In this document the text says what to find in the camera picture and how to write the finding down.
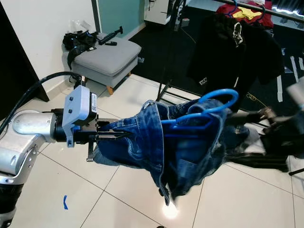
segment label sticker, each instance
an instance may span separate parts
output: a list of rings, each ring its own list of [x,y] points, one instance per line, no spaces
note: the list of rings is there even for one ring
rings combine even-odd
[[[207,82],[207,78],[205,77],[203,80],[199,81],[199,84],[202,86]]]
[[[237,80],[236,80],[233,88],[237,87],[237,84],[238,84],[238,77],[237,77]]]
[[[278,102],[282,102],[283,101],[283,87],[282,87],[282,78],[280,75],[276,78],[276,82],[277,82],[277,100],[278,100]]]
[[[303,59],[301,57],[299,57],[299,64],[300,64],[300,69],[304,70]]]
[[[295,66],[295,57],[290,56],[290,60],[291,60],[291,65],[293,66],[293,70],[294,70],[294,77],[295,77],[295,82],[299,82],[299,77],[298,77],[298,72],[296,70],[296,66]]]
[[[96,94],[92,94],[92,112],[97,113],[97,96]]]

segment black bag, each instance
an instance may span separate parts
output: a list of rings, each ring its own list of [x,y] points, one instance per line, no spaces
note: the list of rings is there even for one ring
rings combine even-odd
[[[65,48],[69,50],[67,55],[67,64],[72,70],[71,63],[76,56],[79,56],[84,51],[95,50],[98,32],[89,33],[89,31],[77,33],[66,33],[63,38]]]

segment denim pocket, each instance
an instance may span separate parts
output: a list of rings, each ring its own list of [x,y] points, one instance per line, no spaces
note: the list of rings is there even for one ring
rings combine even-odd
[[[197,164],[179,159],[177,161],[177,173],[179,179],[191,179],[196,175]]]

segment wooden leg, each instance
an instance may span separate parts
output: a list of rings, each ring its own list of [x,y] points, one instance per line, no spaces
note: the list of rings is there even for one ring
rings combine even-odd
[[[106,86],[106,89],[108,90],[109,94],[112,95],[113,94],[113,88],[110,86]]]

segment teal wall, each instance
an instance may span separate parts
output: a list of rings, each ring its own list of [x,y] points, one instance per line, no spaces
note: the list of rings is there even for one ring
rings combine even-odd
[[[123,27],[123,37],[143,23],[144,0],[98,0],[101,30],[110,33]]]

